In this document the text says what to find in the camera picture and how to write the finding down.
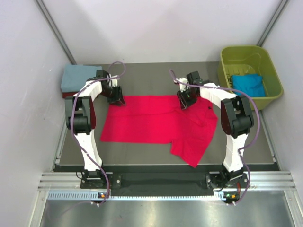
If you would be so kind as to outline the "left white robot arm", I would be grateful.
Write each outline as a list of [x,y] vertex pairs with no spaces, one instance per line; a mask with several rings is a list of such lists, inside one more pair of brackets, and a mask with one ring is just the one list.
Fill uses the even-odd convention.
[[99,188],[109,189],[109,178],[102,168],[103,161],[95,141],[97,119],[93,102],[102,95],[110,105],[125,105],[122,88],[118,85],[120,77],[112,76],[105,70],[97,70],[96,76],[89,78],[78,93],[65,98],[66,126],[84,159],[81,180]]

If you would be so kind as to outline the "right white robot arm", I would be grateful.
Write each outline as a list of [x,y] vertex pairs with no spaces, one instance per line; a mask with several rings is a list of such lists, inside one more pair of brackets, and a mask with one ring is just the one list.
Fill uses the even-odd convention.
[[189,108],[197,102],[199,97],[220,108],[221,127],[227,138],[226,153],[219,180],[211,178],[209,185],[216,185],[220,190],[234,186],[244,175],[245,142],[254,125],[250,100],[243,94],[232,94],[228,89],[209,80],[203,81],[198,71],[191,72],[182,78],[176,78],[173,71],[170,71],[170,74],[174,83],[179,86],[177,96],[181,109]]

